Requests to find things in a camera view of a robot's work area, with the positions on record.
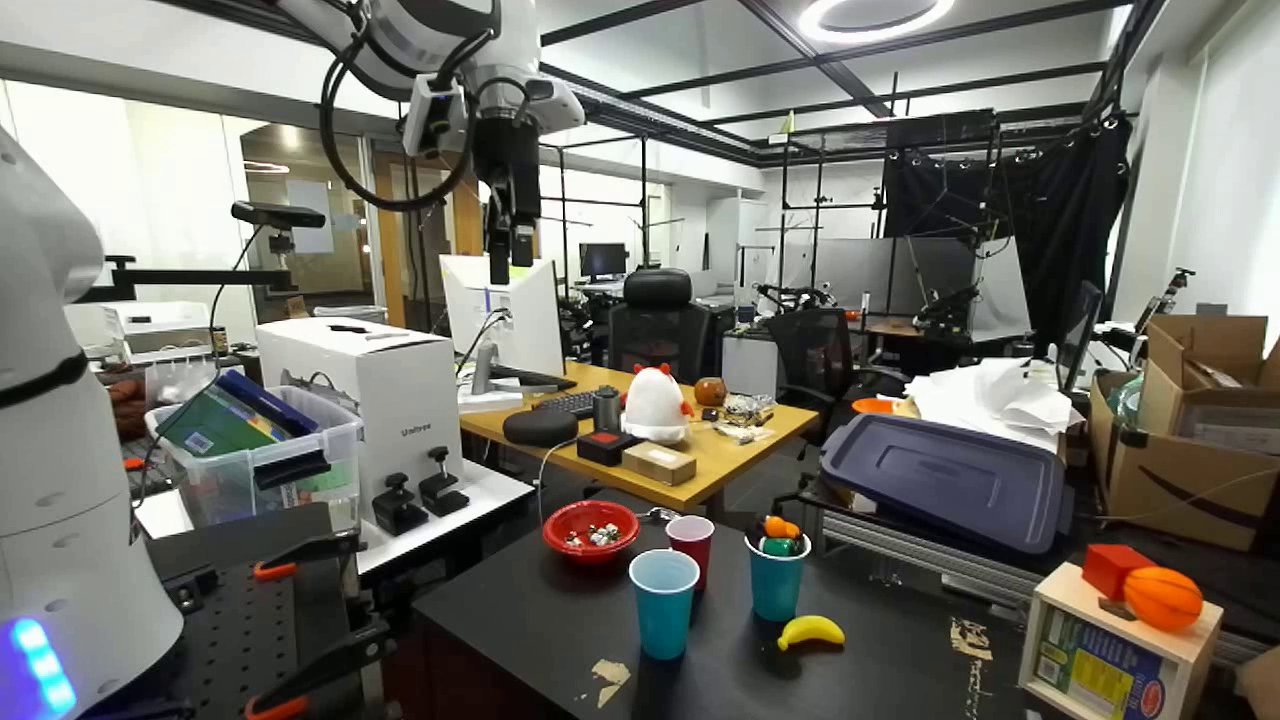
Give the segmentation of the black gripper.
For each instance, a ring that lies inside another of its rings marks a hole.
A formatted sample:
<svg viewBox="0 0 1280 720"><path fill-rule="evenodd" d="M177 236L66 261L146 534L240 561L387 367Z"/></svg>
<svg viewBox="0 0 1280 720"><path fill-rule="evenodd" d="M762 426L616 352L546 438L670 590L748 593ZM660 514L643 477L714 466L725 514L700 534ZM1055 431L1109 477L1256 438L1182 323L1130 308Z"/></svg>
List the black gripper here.
<svg viewBox="0 0 1280 720"><path fill-rule="evenodd" d="M488 279L509 286L511 273L532 270L532 225L539 222L539 134L532 122L484 118L473 142L475 175L488 189L488 204L511 225L488 227Z"/></svg>

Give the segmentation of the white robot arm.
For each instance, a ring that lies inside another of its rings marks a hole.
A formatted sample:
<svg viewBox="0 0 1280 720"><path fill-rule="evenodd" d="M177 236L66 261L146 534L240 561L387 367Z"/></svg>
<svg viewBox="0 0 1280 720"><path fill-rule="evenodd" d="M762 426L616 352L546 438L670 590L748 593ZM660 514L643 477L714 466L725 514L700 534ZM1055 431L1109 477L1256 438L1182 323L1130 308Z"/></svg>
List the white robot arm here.
<svg viewBox="0 0 1280 720"><path fill-rule="evenodd" d="M498 286L532 263L539 142L586 122L581 97L539 72L538 0L273 0L334 51L320 79L320 142L334 174L367 204L416 212L482 180L484 258ZM416 196L379 196L337 151L337 99L358 77L400 103L400 151L449 161Z"/></svg>

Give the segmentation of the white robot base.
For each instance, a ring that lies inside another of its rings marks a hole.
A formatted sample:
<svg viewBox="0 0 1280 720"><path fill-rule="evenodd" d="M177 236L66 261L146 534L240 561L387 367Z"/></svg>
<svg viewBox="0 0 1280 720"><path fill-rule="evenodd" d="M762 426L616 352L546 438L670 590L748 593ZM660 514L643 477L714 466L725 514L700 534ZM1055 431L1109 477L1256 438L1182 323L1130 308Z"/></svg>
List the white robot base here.
<svg viewBox="0 0 1280 720"><path fill-rule="evenodd" d="M89 216L0 134L0 720L84 716L184 631L70 323L100 263Z"/></svg>

